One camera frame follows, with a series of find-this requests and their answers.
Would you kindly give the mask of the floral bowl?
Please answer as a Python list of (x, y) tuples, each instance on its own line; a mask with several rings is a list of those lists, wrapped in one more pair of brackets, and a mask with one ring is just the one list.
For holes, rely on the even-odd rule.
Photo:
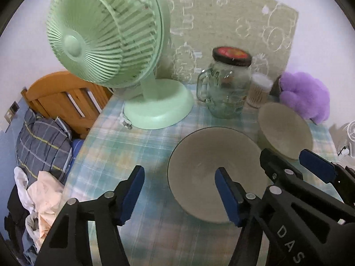
[(177, 203), (190, 215), (211, 223), (229, 219), (215, 185), (224, 167), (233, 181), (258, 197), (270, 185), (259, 162), (260, 148), (247, 135), (225, 127), (208, 127), (186, 136), (168, 162), (168, 185)]
[(314, 141), (308, 123), (287, 106), (270, 102), (258, 112), (257, 144), (288, 160), (297, 161), (302, 150), (312, 150)]

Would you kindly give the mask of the white floor fan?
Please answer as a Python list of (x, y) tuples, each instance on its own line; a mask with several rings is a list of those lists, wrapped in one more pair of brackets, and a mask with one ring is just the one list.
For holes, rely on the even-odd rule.
[(349, 155), (354, 158), (354, 121), (332, 130), (332, 138), (338, 156)]

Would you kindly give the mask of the pile of light clothes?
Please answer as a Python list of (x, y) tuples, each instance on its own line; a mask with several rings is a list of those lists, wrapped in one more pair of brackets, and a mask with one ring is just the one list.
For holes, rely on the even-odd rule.
[(64, 186), (46, 171), (40, 171), (30, 184), (18, 166), (14, 168), (14, 180), (20, 203), (30, 213), (25, 219), (26, 230), (39, 251), (59, 212)]

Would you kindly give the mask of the purple plush toy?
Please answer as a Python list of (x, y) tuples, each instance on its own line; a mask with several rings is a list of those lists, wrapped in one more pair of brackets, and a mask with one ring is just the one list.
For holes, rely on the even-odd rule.
[(281, 104), (303, 119), (321, 124), (330, 116), (330, 92), (317, 78), (305, 72), (284, 72), (279, 79)]

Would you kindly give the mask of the plaid blue green tablecloth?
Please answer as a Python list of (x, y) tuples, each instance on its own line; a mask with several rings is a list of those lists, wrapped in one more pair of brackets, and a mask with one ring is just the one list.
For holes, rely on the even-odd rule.
[(181, 122), (160, 130), (127, 129), (118, 116), (123, 102), (112, 96), (91, 128), (70, 170), (63, 201), (96, 199), (127, 179), (134, 166), (145, 182), (132, 217), (119, 228), (131, 265), (228, 265), (239, 236), (232, 224), (204, 222), (187, 214), (167, 181), (168, 160), (175, 146), (205, 127), (229, 127), (252, 139), (258, 136), (258, 111), (244, 108), (235, 119), (218, 119), (195, 102)]

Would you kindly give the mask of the white cotton swab container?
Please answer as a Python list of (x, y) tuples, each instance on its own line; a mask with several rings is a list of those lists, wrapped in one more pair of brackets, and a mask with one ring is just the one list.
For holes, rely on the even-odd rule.
[(253, 108), (260, 108), (266, 103), (274, 82), (262, 73), (254, 73), (251, 77), (250, 88), (246, 102)]

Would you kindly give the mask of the dark plaid pillow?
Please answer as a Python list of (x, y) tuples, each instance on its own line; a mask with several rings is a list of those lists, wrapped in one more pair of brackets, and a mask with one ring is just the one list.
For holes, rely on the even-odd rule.
[(64, 184), (72, 161), (72, 131), (60, 118), (45, 118), (28, 109), (16, 142), (18, 166), (26, 173), (28, 184), (46, 171)]

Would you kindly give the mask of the glass jar red lid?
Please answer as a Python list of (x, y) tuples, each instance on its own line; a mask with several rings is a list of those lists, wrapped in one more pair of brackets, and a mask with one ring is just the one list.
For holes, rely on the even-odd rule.
[(217, 118), (233, 118), (242, 111), (249, 91), (252, 56), (237, 47), (219, 46), (212, 57), (208, 108)]

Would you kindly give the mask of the wooden headboard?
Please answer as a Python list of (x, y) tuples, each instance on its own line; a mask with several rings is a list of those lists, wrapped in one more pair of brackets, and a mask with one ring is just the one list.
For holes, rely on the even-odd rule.
[(112, 92), (68, 71), (58, 71), (24, 88), (21, 95), (33, 111), (46, 118), (61, 118), (77, 136), (85, 139)]

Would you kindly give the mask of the green desk fan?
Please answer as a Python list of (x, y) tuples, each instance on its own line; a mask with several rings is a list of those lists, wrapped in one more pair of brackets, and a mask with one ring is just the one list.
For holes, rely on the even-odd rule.
[(155, 76), (169, 36), (167, 0), (52, 0), (47, 17), (58, 61), (82, 80), (125, 89), (121, 116), (139, 129), (174, 125), (194, 105), (181, 82)]

